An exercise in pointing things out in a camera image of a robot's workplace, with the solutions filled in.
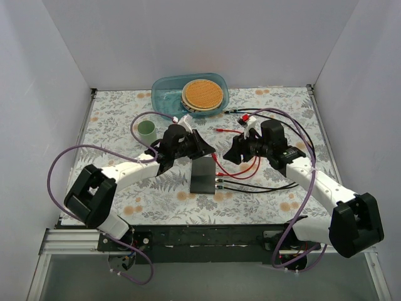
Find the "black network switch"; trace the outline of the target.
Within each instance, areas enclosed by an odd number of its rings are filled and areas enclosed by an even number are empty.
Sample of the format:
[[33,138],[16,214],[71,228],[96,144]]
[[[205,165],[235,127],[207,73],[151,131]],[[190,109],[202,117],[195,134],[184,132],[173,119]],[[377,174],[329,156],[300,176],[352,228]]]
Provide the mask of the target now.
[[192,161],[190,193],[215,194],[216,163],[211,156]]

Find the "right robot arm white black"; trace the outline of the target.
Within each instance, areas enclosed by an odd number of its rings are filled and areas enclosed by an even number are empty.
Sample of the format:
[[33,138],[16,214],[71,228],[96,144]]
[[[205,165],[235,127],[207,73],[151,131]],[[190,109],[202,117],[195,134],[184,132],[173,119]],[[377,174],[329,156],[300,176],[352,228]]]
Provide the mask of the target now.
[[288,144],[279,121],[265,120],[260,133],[254,128],[254,117],[243,115],[238,122],[244,132],[233,138],[223,158],[235,164],[254,156],[267,159],[274,170],[304,188],[307,197],[314,197],[330,215],[329,221],[296,215],[283,233],[288,248],[295,250],[312,241],[331,245],[350,258],[384,239],[377,200],[371,194],[357,194],[317,170],[313,158]]

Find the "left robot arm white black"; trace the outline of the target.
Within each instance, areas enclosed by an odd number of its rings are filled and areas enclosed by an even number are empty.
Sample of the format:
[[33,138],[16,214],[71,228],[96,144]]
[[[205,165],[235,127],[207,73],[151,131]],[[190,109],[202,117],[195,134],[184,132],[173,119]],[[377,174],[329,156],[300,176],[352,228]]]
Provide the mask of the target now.
[[197,130],[170,125],[159,141],[134,160],[112,167],[85,166],[66,195],[64,205],[85,226],[111,236],[118,250],[128,250],[133,245],[133,235],[129,224],[112,211],[115,194],[136,182],[162,175],[176,159],[195,160],[214,152],[215,148]]

